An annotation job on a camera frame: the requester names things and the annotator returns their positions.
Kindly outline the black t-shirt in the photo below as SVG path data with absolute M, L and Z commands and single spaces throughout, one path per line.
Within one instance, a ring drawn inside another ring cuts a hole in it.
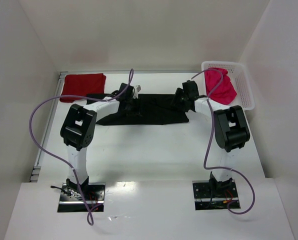
M 110 114 L 96 122 L 101 126 L 121 125 L 171 125 L 188 123 L 185 112 L 171 106 L 172 94 L 139 94 L 141 116 L 126 116 L 123 113 L 124 102 L 133 97 L 126 97 L 120 104 L 117 113 Z

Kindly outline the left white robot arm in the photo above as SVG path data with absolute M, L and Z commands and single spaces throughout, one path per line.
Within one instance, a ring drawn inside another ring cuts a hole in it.
M 100 101 L 95 100 L 87 106 L 71 105 L 60 130 L 69 162 L 66 185 L 71 191 L 82 195 L 88 188 L 87 148 L 93 140 L 96 123 L 112 114 L 134 111 L 138 107 L 140 91 L 140 85 L 122 83 L 119 90 Z

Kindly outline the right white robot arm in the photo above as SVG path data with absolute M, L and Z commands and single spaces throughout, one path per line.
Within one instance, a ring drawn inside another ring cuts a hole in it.
M 193 80 L 182 83 L 182 87 L 176 89 L 171 105 L 182 112 L 193 111 L 211 119 L 211 133 L 203 160 L 203 168 L 210 171 L 210 193 L 218 196 L 228 190 L 234 181 L 233 173 L 250 184 L 246 176 L 235 169 L 238 154 L 251 137 L 242 107 L 223 105 L 208 95 L 199 95 Z M 217 166 L 207 166 L 213 141 L 222 155 Z

